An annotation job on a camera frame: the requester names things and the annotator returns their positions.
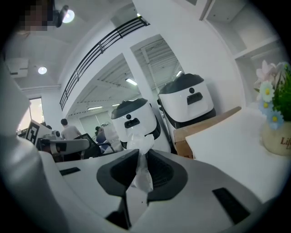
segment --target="white cabinet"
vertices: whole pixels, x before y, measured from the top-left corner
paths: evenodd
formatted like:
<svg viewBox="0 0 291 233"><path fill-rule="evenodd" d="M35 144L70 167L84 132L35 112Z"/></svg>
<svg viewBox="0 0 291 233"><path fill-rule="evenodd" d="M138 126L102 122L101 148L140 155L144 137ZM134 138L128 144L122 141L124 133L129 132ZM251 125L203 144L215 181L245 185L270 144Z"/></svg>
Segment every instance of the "white cabinet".
<svg viewBox="0 0 291 233"><path fill-rule="evenodd" d="M242 103L251 106L257 92L256 69L262 61L288 61L279 36L268 19L247 0L212 0L203 19L220 37L241 79Z"/></svg>

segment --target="window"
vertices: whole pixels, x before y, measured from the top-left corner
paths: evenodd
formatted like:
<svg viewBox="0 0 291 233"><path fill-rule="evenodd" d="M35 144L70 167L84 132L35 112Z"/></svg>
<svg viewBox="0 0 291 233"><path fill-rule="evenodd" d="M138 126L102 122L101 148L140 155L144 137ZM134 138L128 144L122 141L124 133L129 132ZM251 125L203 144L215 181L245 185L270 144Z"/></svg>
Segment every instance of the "window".
<svg viewBox="0 0 291 233"><path fill-rule="evenodd" d="M44 113L42 111L41 98L30 100L30 107L24 114L17 131L27 129L31 119L38 123L42 123L45 121Z"/></svg>

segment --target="table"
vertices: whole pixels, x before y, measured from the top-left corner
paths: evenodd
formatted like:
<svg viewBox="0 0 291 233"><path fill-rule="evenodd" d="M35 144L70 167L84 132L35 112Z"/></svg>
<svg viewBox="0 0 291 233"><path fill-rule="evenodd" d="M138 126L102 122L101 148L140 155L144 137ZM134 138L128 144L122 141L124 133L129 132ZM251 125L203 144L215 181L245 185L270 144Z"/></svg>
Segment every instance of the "table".
<svg viewBox="0 0 291 233"><path fill-rule="evenodd" d="M290 158L272 154L262 145L260 131L265 120L259 110L244 108L186 137L198 161L230 175L262 202L280 193L291 166Z"/></svg>

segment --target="black railing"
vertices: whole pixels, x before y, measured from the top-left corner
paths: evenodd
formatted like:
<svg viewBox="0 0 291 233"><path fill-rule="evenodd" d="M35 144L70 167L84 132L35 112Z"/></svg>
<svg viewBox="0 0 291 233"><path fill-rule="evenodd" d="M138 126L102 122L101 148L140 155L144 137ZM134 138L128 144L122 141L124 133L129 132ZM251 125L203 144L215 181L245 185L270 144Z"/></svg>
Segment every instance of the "black railing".
<svg viewBox="0 0 291 233"><path fill-rule="evenodd" d="M99 57L102 53L105 52L111 45L117 42L119 39L125 37L126 35L130 34L131 32L144 27L148 26L142 17L134 18L123 25L115 28L112 32L107 34L103 39L101 39L82 59L79 63L77 68L74 70L71 78L69 79L67 85L65 86L65 90L63 95L60 99L60 107L63 110L64 106L70 96L72 90L74 89L77 82L80 80L84 72L88 69L88 67L92 64L93 61L97 57Z"/></svg>

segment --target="flower pot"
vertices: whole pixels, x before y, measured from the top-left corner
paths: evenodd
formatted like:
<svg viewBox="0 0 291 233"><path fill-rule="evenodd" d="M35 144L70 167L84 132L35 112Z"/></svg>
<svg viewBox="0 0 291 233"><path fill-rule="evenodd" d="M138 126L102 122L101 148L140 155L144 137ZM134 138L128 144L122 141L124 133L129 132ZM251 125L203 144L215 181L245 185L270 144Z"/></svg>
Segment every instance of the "flower pot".
<svg viewBox="0 0 291 233"><path fill-rule="evenodd" d="M277 155L291 156L291 122L284 122L277 129L271 129L268 122L265 122L261 131L265 148Z"/></svg>

